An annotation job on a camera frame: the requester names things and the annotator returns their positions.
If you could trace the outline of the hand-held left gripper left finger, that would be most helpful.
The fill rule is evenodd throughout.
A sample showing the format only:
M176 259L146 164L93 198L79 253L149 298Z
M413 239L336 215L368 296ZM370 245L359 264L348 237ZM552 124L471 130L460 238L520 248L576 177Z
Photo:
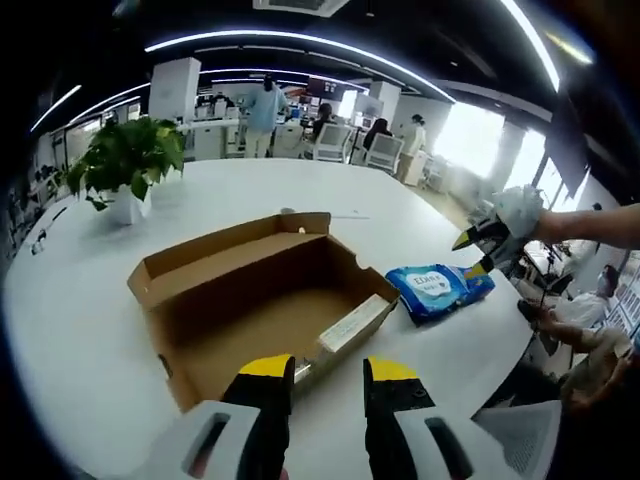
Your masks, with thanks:
M243 366L219 401L177 419L152 446L146 479L279 479L290 443L295 358Z

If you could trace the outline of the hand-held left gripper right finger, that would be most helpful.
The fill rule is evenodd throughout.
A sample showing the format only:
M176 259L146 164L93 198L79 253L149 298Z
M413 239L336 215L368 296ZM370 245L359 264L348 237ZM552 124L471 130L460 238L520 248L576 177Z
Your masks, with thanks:
M365 448L375 479L506 479L503 448L465 416L436 406L417 373L363 360Z

